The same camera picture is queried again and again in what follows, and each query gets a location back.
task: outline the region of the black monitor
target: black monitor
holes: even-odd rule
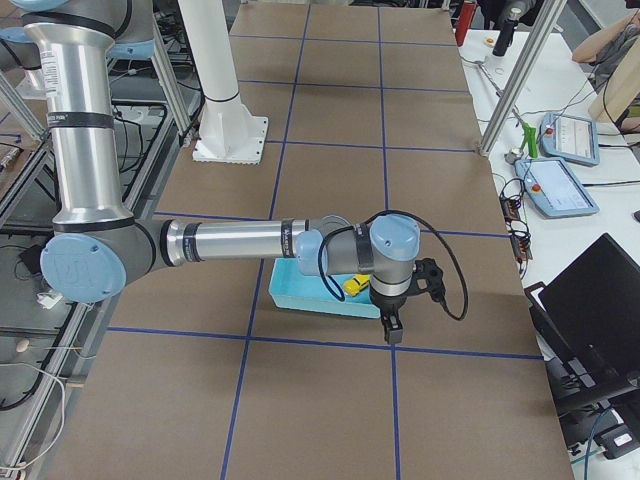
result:
[[[563,356],[571,352],[596,385],[640,370],[640,266],[609,234],[598,238],[539,298],[568,347]],[[640,438],[640,391],[611,403]]]

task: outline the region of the light blue bin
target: light blue bin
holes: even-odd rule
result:
[[[335,275],[338,285],[342,285],[353,275]],[[298,271],[295,258],[276,259],[271,274],[269,293],[280,308],[306,310],[309,312],[331,313],[350,317],[380,318],[380,311],[369,300],[365,290],[356,297],[339,302],[327,291],[320,277],[307,277]]]

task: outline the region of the white table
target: white table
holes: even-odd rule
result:
[[[515,62],[518,59],[528,33],[516,32],[513,45],[502,59],[491,58],[487,63],[489,73],[495,82],[504,88]],[[491,47],[485,40],[497,38],[497,32],[471,30],[467,34],[460,54],[467,60],[484,60],[491,54]],[[495,90],[483,76],[477,66],[463,62],[469,89],[473,95],[473,104],[480,123],[481,131],[487,126],[485,120],[498,102]],[[516,105],[520,113],[541,110],[561,110],[568,103],[585,99],[571,106],[566,113],[588,117],[588,108],[596,95],[589,83],[585,84],[585,73],[580,66],[571,61],[571,50],[560,34],[552,34],[541,55],[537,66],[527,80]],[[544,113],[524,115],[530,125],[539,125]],[[615,133],[613,125],[598,124],[598,132]],[[489,160],[493,172],[507,180],[514,177],[513,167],[504,160],[504,154],[522,142],[522,129],[515,119],[509,119],[498,142],[491,151]],[[599,143],[624,144],[621,136],[599,136]],[[571,164],[579,180],[583,183],[606,183],[620,180],[640,179],[640,163],[630,150],[625,148],[600,150],[601,163],[596,167],[582,167]],[[502,189],[503,182],[496,177],[496,188]],[[515,193],[517,185],[507,193]],[[589,193],[600,207],[600,212],[588,217],[566,219],[546,219],[535,209],[528,197],[525,197],[527,222],[532,234],[531,249],[533,260],[529,262],[523,285],[538,281],[545,283],[555,278],[567,265],[591,245],[602,233],[609,232],[613,238],[640,263],[640,223],[632,213],[640,209],[640,186],[594,187]],[[576,478],[582,479],[583,463],[574,465]],[[621,459],[606,460],[602,455],[590,459],[589,478],[591,480],[636,480],[640,478],[640,453],[633,452]]]

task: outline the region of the person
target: person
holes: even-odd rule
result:
[[[520,22],[529,26],[533,25],[542,7],[542,2],[543,0],[478,0],[478,5],[482,10],[482,16],[493,22],[496,30],[500,30],[512,8],[519,8],[522,11]]]
[[[572,59],[588,63],[593,70],[593,86],[602,90],[640,35],[640,9],[589,36],[573,51]],[[622,121],[615,122],[623,133],[640,132],[640,98],[629,106]]]

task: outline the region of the white cable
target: white cable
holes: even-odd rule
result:
[[[0,470],[5,470],[8,472],[21,472],[27,468],[29,468],[31,465],[33,465],[34,463],[36,463],[38,460],[40,460],[43,456],[45,456],[47,453],[49,453],[49,450],[51,450],[53,448],[53,446],[56,444],[56,442],[58,441],[58,439],[60,438],[60,435],[62,435],[62,430],[64,429],[64,407],[65,407],[65,403],[66,403],[66,394],[65,394],[65,388],[64,388],[64,383],[62,383],[62,380],[60,380],[58,377],[56,377],[55,375],[42,370],[38,367],[34,367],[33,365],[29,364],[29,363],[0,363],[0,367],[12,367],[12,366],[22,366],[22,367],[28,367],[31,368],[32,370],[35,370],[37,372],[40,372],[41,374],[51,378],[54,382],[56,382],[58,384],[58,386],[60,387],[60,427],[58,428],[58,431],[56,432],[55,436],[53,437],[53,440],[51,440],[51,443],[49,444],[49,446],[47,448],[45,448],[36,458],[34,458],[33,460],[31,460],[30,462],[24,463],[24,464],[19,464],[20,466],[16,466],[16,467],[7,467],[5,465],[1,465],[0,464]]]

